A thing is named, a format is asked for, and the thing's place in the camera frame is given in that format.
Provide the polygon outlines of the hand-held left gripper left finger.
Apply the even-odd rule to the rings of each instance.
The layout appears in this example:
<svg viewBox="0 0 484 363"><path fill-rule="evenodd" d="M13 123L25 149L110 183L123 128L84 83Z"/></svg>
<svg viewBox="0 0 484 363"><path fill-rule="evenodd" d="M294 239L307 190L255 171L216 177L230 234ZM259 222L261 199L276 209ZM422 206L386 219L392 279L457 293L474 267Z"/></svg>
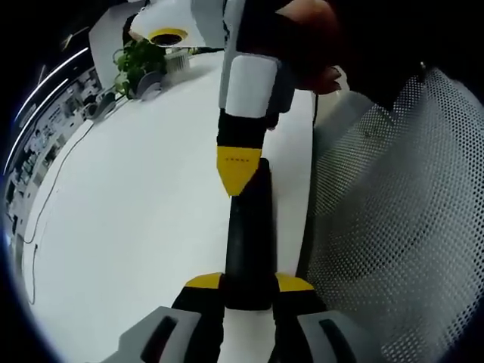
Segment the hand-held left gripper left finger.
<svg viewBox="0 0 484 363"><path fill-rule="evenodd" d="M197 276L119 338L118 362L216 362L223 341L221 272Z"/></svg>

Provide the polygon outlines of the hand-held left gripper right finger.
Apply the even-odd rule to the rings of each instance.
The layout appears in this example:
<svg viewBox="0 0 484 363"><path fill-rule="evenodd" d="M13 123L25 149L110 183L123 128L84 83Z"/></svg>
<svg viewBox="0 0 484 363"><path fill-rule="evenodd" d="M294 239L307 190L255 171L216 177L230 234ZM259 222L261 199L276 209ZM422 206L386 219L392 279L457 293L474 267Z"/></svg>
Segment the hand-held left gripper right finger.
<svg viewBox="0 0 484 363"><path fill-rule="evenodd" d="M329 311L302 278L277 273L270 362L368 362L369 336L338 311Z"/></svg>

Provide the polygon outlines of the person's right hand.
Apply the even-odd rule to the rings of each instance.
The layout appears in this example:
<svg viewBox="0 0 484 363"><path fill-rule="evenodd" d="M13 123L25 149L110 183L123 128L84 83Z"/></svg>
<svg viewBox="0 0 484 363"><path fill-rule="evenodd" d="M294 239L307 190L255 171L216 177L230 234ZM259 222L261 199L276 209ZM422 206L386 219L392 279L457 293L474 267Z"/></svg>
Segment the person's right hand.
<svg viewBox="0 0 484 363"><path fill-rule="evenodd" d="M291 1L275 12L289 28L281 51L296 74L297 88L326 95L341 89L340 26L327 1Z"/></svg>

